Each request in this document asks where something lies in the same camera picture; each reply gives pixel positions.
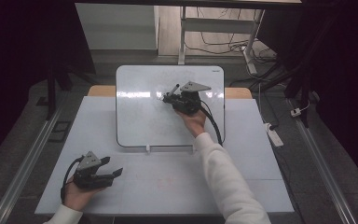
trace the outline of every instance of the white wall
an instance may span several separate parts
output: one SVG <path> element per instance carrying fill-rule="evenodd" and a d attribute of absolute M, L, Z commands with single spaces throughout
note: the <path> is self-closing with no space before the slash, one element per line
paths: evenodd
<path fill-rule="evenodd" d="M 90 49 L 157 49 L 158 9 L 76 3 Z"/>

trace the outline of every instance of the person's left hand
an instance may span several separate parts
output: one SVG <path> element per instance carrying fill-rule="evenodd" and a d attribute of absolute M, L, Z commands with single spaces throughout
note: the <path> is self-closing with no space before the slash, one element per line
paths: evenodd
<path fill-rule="evenodd" d="M 100 192 L 103 189 L 80 189 L 77 185 L 73 182 L 74 177 L 72 176 L 69 178 L 68 182 L 65 186 L 65 200 L 63 201 L 63 205 L 74 209 L 76 211 L 82 211 L 83 208 L 89 203 L 92 196 L 94 194 Z"/>

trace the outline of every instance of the hand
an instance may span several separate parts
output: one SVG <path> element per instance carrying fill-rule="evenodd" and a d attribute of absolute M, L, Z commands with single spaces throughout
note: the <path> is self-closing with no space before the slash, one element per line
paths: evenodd
<path fill-rule="evenodd" d="M 65 186 L 65 200 L 63 201 L 63 205 L 74 209 L 76 211 L 82 211 L 83 208 L 89 203 L 92 196 L 94 194 L 100 192 L 101 189 L 80 189 L 77 187 L 77 185 L 73 182 L 74 177 L 72 176 L 69 178 L 68 182 Z"/>
<path fill-rule="evenodd" d="M 201 133 L 205 133 L 204 125 L 206 116 L 202 111 L 198 111 L 193 115 L 187 115 L 182 112 L 175 110 L 176 114 L 178 114 L 183 121 L 185 122 L 185 126 L 188 130 L 193 134 L 194 137 L 199 136 Z"/>

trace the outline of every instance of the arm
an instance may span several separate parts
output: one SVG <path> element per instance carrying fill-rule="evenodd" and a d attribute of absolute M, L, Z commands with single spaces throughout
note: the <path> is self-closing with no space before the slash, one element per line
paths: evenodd
<path fill-rule="evenodd" d="M 60 205 L 53 218 L 45 224 L 76 224 L 82 217 L 83 208 L 89 203 L 94 194 L 103 189 L 85 190 L 80 189 L 72 182 L 73 177 L 68 180 L 65 186 L 65 200 Z"/>
<path fill-rule="evenodd" d="M 192 116 L 177 113 L 196 138 L 194 146 L 200 152 L 206 182 L 226 223 L 270 223 L 226 150 L 204 131 L 205 115 L 200 111 Z"/>

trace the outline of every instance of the white sleeve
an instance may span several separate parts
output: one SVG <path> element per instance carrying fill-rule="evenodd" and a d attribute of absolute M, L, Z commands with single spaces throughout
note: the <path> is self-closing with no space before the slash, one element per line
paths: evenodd
<path fill-rule="evenodd" d="M 48 222 L 45 222 L 45 224 L 77 224 L 82 215 L 82 212 L 78 212 L 61 204 L 56 214 L 54 214 L 54 217 Z"/>
<path fill-rule="evenodd" d="M 270 223 L 226 150 L 208 133 L 197 136 L 194 146 L 200 152 L 206 182 L 226 224 Z"/>

